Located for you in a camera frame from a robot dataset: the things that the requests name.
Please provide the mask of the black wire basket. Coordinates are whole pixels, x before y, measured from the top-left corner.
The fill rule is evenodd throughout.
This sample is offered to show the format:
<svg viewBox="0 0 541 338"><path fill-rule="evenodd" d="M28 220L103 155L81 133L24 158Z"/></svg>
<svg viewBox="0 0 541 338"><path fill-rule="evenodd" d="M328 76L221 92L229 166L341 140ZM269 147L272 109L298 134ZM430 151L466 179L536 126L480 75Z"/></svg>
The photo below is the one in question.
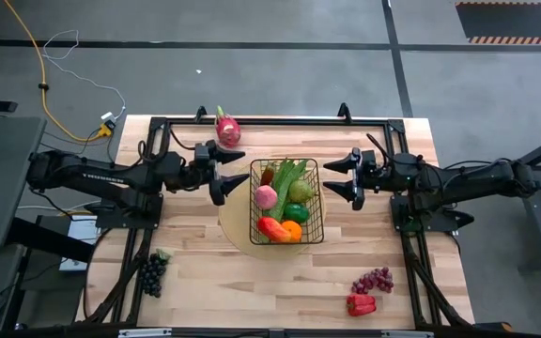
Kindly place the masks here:
<svg viewBox="0 0 541 338"><path fill-rule="evenodd" d="M255 190L261 186L260 177L262 171L269 162L274 162L276 165L275 176L272 184L272 188L277 192L281 181L285 177L285 174L290 171L291 164L297 164L301 160L307 160L305 171L295 180L305 180L313 188L315 195L306 203L303 203L310 212L310 217L306 223L299 223L302 229L302 236L300 242L274 242L266 238L258 229L257 221L262 217L270 217L269 210L260 209L255 203ZM320 188L320 179L318 174L317 162L313 159L262 159L254 160L250 163L249 168L250 175L250 224L256 223L256 230L250 230L250 240L253 244L257 245L281 245L281 244L319 244L324 239L324 211L325 205L322 196L322 190ZM285 206L290 202L288 194L286 198Z"/></svg>

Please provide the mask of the orange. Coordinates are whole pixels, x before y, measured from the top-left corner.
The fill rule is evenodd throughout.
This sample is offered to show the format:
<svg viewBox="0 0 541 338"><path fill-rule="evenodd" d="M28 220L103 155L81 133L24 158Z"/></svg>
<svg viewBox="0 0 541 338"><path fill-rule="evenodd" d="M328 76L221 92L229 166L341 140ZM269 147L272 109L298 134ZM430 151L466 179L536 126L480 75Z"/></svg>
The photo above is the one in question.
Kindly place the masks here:
<svg viewBox="0 0 541 338"><path fill-rule="evenodd" d="M300 242L302 236L301 226L294 221L284 221L282 227L290 234L290 242Z"/></svg>

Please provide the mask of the black mat hazard striped edge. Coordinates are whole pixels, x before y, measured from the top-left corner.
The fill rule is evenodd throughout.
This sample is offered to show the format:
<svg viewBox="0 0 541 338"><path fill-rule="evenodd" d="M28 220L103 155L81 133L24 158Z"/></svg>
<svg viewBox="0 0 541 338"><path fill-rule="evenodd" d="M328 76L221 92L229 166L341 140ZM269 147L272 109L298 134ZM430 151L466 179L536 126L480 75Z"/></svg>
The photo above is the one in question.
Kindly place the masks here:
<svg viewBox="0 0 541 338"><path fill-rule="evenodd" d="M541 2L460 1L455 8L471 44L541 45Z"/></svg>

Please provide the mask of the white paper box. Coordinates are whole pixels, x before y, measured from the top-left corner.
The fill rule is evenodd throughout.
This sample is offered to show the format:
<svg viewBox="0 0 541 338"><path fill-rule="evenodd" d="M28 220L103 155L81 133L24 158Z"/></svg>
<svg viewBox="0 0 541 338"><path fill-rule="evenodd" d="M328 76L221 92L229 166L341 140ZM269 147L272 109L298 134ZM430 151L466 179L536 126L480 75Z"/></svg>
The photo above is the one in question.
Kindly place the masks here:
<svg viewBox="0 0 541 338"><path fill-rule="evenodd" d="M87 244L94 244L100 236L100 229L96 226L97 217L94 215L73 215L70 222L68 236L79 239ZM59 270L62 272L85 271L87 263L63 257Z"/></svg>

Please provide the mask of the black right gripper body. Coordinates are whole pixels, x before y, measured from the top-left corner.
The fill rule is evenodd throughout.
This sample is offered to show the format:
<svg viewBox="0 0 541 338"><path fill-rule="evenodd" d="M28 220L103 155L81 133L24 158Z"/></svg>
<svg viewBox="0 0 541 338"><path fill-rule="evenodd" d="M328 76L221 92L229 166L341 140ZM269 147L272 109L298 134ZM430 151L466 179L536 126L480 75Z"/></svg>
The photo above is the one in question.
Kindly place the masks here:
<svg viewBox="0 0 541 338"><path fill-rule="evenodd" d="M353 199L352 209L360 210L365 201L365 190L402 192L407 190L412 181L421 173L424 161L419 156L398 153L387 157L381 166L376 163L373 150L362 151L354 147L351 151L354 160L352 173Z"/></svg>

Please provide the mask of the pink peach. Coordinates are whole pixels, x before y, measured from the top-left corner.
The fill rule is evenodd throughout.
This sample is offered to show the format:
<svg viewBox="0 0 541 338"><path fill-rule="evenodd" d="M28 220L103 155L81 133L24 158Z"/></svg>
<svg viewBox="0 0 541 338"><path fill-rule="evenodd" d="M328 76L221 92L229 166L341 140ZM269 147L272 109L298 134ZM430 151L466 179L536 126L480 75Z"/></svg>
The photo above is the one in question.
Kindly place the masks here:
<svg viewBox="0 0 541 338"><path fill-rule="evenodd" d="M255 203L262 210L272 209L278 200L277 192L269 185L259 186L255 190Z"/></svg>

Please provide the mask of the green pear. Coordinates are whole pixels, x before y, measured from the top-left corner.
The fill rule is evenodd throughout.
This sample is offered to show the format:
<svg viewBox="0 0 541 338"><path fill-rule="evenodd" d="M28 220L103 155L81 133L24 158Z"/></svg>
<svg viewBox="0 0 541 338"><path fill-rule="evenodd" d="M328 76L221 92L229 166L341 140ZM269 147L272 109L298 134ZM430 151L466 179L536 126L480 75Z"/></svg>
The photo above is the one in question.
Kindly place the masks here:
<svg viewBox="0 0 541 338"><path fill-rule="evenodd" d="M314 195L315 192L310 184L301 179L293 181L288 189L288 199L293 203L306 203Z"/></svg>

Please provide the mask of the red grape bunch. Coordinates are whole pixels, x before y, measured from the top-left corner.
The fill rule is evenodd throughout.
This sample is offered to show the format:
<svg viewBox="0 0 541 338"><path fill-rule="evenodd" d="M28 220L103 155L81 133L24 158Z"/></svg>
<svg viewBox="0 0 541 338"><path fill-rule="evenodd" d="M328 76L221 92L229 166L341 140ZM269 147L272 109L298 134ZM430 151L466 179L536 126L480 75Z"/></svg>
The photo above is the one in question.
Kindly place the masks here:
<svg viewBox="0 0 541 338"><path fill-rule="evenodd" d="M351 292L354 294L368 294L373 288L391 293L394 288L394 277L388 267L373 269L363 274L352 283Z"/></svg>

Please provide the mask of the silver metal bracket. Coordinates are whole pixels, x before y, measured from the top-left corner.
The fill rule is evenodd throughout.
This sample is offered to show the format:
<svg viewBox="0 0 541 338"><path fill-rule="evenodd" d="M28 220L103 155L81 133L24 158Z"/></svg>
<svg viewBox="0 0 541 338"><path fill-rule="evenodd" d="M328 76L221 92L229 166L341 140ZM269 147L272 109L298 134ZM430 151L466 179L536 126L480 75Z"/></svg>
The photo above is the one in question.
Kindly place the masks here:
<svg viewBox="0 0 541 338"><path fill-rule="evenodd" d="M381 338L435 338L433 332L418 330L382 330Z"/></svg>
<svg viewBox="0 0 541 338"><path fill-rule="evenodd" d="M171 328L146 328L120 330L117 338L169 338L171 336Z"/></svg>

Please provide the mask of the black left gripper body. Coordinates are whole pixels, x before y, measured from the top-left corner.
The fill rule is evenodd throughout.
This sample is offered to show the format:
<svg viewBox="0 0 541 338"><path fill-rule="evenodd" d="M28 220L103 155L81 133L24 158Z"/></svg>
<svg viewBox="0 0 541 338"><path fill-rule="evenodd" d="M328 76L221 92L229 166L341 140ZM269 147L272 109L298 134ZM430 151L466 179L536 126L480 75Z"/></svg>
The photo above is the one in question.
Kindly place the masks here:
<svg viewBox="0 0 541 338"><path fill-rule="evenodd" d="M162 157L162 181L169 192L192 192L201 186L209 187L209 196L215 206L224 204L223 181L218 172L219 147L209 140L196 144L194 159L189 163L177 152L167 152Z"/></svg>

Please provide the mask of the dark purple grape bunch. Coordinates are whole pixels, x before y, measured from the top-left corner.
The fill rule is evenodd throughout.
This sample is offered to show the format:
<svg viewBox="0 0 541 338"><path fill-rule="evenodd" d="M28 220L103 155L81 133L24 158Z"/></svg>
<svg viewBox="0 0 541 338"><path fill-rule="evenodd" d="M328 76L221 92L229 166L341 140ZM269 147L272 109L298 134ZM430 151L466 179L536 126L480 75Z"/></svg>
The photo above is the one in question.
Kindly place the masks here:
<svg viewBox="0 0 541 338"><path fill-rule="evenodd" d="M167 271L172 255L161 249L152 253L140 269L140 279L143 292L151 297L162 295L162 277Z"/></svg>

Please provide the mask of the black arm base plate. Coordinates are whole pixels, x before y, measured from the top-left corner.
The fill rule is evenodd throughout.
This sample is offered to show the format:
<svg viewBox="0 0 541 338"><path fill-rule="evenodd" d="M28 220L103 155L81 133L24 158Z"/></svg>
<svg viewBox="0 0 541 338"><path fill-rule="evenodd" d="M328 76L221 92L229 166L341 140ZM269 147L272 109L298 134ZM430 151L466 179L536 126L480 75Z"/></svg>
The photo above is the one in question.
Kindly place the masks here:
<svg viewBox="0 0 541 338"><path fill-rule="evenodd" d="M421 231L451 233L474 222L471 214L451 207L439 207L436 211L412 211L406 195L394 195L390 199L394 229L405 234Z"/></svg>
<svg viewBox="0 0 541 338"><path fill-rule="evenodd" d="M161 194L138 193L123 206L102 200L89 210L97 217L96 226L99 228L153 230L159 226L162 204Z"/></svg>

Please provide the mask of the green romaine lettuce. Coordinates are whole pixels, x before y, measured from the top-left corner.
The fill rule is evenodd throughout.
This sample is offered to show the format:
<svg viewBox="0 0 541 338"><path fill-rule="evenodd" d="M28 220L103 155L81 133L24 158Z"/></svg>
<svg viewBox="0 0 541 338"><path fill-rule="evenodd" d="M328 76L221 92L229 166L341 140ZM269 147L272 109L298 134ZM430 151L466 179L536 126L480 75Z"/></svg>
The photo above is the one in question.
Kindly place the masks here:
<svg viewBox="0 0 541 338"><path fill-rule="evenodd" d="M279 188L277 190L277 203L275 204L273 209L269 211L269 215L273 219L277 221L281 220L289 186L305 171L306 165L307 160L301 160L297 164L291 164L290 171L285 174L285 177L281 181L281 184L279 185Z"/></svg>

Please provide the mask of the red yellow mango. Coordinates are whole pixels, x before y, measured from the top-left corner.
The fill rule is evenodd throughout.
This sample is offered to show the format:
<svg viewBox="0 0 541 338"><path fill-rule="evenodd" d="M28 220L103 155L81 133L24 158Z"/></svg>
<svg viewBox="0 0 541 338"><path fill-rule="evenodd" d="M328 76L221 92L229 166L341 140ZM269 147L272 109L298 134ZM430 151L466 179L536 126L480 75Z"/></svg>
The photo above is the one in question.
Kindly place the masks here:
<svg viewBox="0 0 541 338"><path fill-rule="evenodd" d="M260 218L257 229L270 241L283 243L291 240L291 233L272 217Z"/></svg>

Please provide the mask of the pink dragon fruit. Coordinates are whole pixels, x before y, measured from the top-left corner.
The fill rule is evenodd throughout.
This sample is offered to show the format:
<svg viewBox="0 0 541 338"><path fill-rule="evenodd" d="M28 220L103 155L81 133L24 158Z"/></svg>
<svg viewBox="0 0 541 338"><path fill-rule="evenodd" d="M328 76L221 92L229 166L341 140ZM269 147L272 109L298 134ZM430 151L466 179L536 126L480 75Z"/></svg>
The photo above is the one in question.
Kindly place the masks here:
<svg viewBox="0 0 541 338"><path fill-rule="evenodd" d="M235 147L238 145L241 137L240 125L234 117L225 113L221 106L217 107L215 130L223 146Z"/></svg>

